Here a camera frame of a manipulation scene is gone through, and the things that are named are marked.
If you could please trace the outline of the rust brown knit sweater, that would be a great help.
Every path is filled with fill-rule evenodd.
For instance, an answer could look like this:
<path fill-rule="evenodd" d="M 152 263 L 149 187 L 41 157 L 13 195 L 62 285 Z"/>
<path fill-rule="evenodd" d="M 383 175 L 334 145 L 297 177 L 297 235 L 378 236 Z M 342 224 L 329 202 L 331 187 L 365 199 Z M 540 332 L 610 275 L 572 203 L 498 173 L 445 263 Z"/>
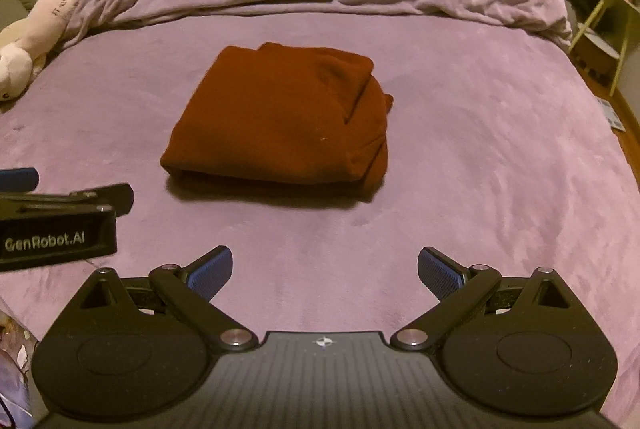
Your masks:
<path fill-rule="evenodd" d="M 394 102 L 373 70 L 367 56 L 333 48 L 224 48 L 160 163 L 175 178 L 341 186 L 372 195 L 387 170 Z"/>

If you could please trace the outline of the white plush toy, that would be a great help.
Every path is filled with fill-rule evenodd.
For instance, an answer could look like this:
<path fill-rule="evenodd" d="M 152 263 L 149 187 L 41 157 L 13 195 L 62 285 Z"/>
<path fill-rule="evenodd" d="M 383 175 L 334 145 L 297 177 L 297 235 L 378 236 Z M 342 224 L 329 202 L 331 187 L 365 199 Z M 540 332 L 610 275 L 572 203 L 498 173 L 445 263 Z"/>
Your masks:
<path fill-rule="evenodd" d="M 10 25 L 15 37 L 1 47 L 1 101 L 13 101 L 42 71 L 79 0 L 37 0 L 25 19 Z"/>

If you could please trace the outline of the lilac bed sheet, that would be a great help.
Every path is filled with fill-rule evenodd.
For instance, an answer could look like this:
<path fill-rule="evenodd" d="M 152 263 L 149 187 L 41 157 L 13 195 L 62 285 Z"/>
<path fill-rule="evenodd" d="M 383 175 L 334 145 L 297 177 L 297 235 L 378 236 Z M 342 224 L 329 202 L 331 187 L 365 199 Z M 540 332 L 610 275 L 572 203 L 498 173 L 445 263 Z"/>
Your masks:
<path fill-rule="evenodd" d="M 218 53 L 266 42 L 373 61 L 394 99 L 388 169 L 369 203 L 235 200 L 171 189 L 170 133 Z M 134 208 L 104 259 L 124 276 L 228 246 L 215 305 L 257 333 L 393 333 L 431 308 L 433 246 L 508 276 L 552 267 L 608 336 L 605 414 L 639 405 L 639 190 L 565 53 L 514 28 L 429 15 L 206 15 L 109 30 L 63 51 L 1 113 L 3 167 L 43 193 L 127 182 Z"/>

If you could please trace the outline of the small side table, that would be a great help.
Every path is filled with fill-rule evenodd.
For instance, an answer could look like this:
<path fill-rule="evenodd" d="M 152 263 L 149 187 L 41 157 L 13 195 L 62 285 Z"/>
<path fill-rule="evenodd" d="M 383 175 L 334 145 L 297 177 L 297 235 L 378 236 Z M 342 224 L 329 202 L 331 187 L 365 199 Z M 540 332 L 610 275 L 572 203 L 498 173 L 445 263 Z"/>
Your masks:
<path fill-rule="evenodd" d="M 571 56 L 608 82 L 608 96 L 614 97 L 625 63 L 639 30 L 639 6 L 634 0 L 598 0 L 570 42 Z"/>

